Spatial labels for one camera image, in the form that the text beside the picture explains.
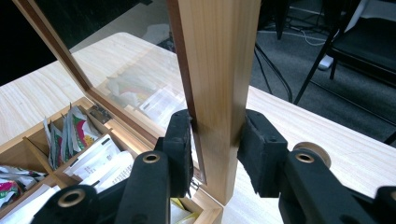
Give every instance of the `white paper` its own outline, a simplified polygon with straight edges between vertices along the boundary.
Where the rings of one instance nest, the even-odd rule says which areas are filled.
[[[129,177],[134,159],[128,151],[122,151],[112,161],[84,179],[81,185],[93,185],[98,193]]]
[[[54,195],[59,188],[51,188],[48,185],[42,185],[26,200],[18,204],[5,217],[0,220],[0,224],[22,224],[30,223],[34,215],[44,206],[52,195]]]
[[[93,157],[95,157],[98,153],[101,153],[101,151],[106,150],[106,148],[108,148],[109,146],[116,147],[110,135],[106,134],[104,137],[93,143],[93,145],[90,148],[88,148],[83,154],[78,156],[77,161],[75,163],[64,169],[64,173],[69,176],[73,175],[73,173],[77,169],[79,169],[82,165],[90,162],[90,160]]]

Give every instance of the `colorful packet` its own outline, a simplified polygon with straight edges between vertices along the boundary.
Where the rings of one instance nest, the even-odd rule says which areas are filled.
[[[63,164],[61,156],[62,132],[55,127],[53,123],[50,125],[50,140],[49,157],[51,158],[52,169],[57,169]]]
[[[0,207],[6,206],[21,196],[17,182],[0,178]]]
[[[71,142],[71,135],[70,135],[70,113],[64,117],[64,129],[62,130],[62,143],[61,143],[61,157],[63,162],[69,161],[72,157],[70,154],[70,146],[73,144]]]
[[[72,106],[71,114],[71,135],[73,150],[80,152],[85,147],[89,147],[99,137],[99,132],[89,123],[88,117],[84,115],[78,107]]]
[[[31,176],[36,181],[40,181],[40,180],[44,179],[44,177],[47,175],[47,174],[40,173],[37,171],[25,170],[25,169],[22,169],[19,167],[7,166],[7,165],[0,165],[0,174],[14,174],[14,175]]]

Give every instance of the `black chair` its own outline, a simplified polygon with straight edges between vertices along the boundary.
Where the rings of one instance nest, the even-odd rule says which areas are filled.
[[[299,103],[308,84],[313,82],[311,78],[325,54],[333,57],[330,79],[334,79],[337,63],[342,62],[365,75],[396,88],[396,21],[387,21],[379,18],[359,18],[355,26],[344,32],[358,4],[358,0],[350,0],[344,1],[343,5],[340,5],[340,20],[332,28],[303,86],[298,92],[294,100],[295,105]],[[396,126],[396,123],[392,120],[386,119],[351,101],[349,102]],[[391,143],[394,140],[396,140],[395,134],[387,139],[386,142]]]

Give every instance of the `black cable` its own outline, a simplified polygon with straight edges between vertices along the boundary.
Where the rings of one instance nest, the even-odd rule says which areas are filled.
[[[264,77],[265,84],[267,85],[268,91],[272,95],[272,90],[270,88],[270,84],[268,83],[268,79],[267,79],[267,76],[264,73],[264,69],[262,69],[262,61],[260,60],[259,55],[257,55],[256,49],[254,49],[254,55],[256,56],[257,61],[259,62],[260,69],[262,70],[262,76]]]
[[[279,70],[276,68],[276,66],[271,62],[271,60],[265,55],[265,53],[262,51],[262,48],[256,43],[255,48],[259,51],[259,53],[262,55],[264,60],[268,63],[268,65],[271,67],[271,69],[274,71],[276,76],[279,78],[280,82],[282,83],[283,87],[286,90],[286,93],[288,95],[288,101],[292,103],[292,93],[291,93],[291,88],[288,84],[288,82],[283,78],[282,74],[279,72]]]

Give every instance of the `paper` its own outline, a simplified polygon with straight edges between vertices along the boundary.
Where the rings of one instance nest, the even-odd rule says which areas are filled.
[[[131,174],[134,159],[128,151],[122,151],[112,161],[101,167],[97,172],[84,179],[80,184],[94,185],[97,192],[121,182]]]
[[[120,153],[110,135],[96,141],[90,148],[80,155],[76,162],[64,170],[67,175],[77,175],[81,179],[95,173]]]
[[[0,224],[30,223],[34,218],[34,215],[58,190],[59,187],[57,186],[51,188],[50,186],[43,184],[37,191],[3,217],[0,220]]]

